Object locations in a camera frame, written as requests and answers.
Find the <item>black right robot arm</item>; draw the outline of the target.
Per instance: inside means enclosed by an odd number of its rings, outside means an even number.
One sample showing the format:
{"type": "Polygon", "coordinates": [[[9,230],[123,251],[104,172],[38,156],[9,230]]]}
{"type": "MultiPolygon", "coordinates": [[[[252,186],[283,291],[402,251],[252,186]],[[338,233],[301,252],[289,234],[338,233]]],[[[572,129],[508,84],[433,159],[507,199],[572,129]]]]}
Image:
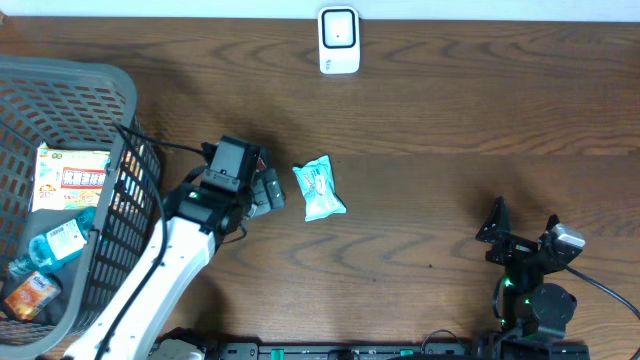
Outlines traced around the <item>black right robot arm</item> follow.
{"type": "Polygon", "coordinates": [[[494,303],[504,336],[544,345],[562,340],[577,300],[544,277],[563,271],[583,251],[585,236],[557,215],[536,241],[515,235],[505,200],[498,197],[476,239],[491,245],[485,259],[504,268],[496,292],[502,300],[494,303]]]}

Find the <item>yellow tissue pack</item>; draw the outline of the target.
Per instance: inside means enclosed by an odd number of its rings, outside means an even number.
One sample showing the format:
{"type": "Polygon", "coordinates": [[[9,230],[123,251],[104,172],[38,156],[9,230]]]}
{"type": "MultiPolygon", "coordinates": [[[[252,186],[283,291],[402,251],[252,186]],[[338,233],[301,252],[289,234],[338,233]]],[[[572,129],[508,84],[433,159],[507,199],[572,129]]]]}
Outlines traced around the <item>yellow tissue pack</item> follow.
{"type": "Polygon", "coordinates": [[[31,211],[96,207],[110,153],[100,150],[37,148],[31,211]]]}

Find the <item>teal wet wipes pack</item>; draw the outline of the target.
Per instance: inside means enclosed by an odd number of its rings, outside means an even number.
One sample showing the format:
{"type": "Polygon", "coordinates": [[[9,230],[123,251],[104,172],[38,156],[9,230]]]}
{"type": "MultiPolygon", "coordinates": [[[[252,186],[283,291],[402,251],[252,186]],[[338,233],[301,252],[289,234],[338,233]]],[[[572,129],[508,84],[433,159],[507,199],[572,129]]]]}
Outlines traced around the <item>teal wet wipes pack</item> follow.
{"type": "Polygon", "coordinates": [[[305,200],[305,221],[345,214],[347,208],[336,195],[333,169],[328,155],[292,168],[305,200]]]}

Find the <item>blue mouthwash bottle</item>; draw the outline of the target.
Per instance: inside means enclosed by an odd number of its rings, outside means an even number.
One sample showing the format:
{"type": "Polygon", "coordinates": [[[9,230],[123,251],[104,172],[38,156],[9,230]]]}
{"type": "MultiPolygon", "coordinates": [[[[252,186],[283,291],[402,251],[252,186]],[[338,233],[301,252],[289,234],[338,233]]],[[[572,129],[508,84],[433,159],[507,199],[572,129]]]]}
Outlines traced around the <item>blue mouthwash bottle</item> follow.
{"type": "Polygon", "coordinates": [[[87,207],[71,220],[33,237],[27,252],[8,264],[9,275],[50,274],[74,260],[88,243],[95,214],[95,207],[87,207]]]}

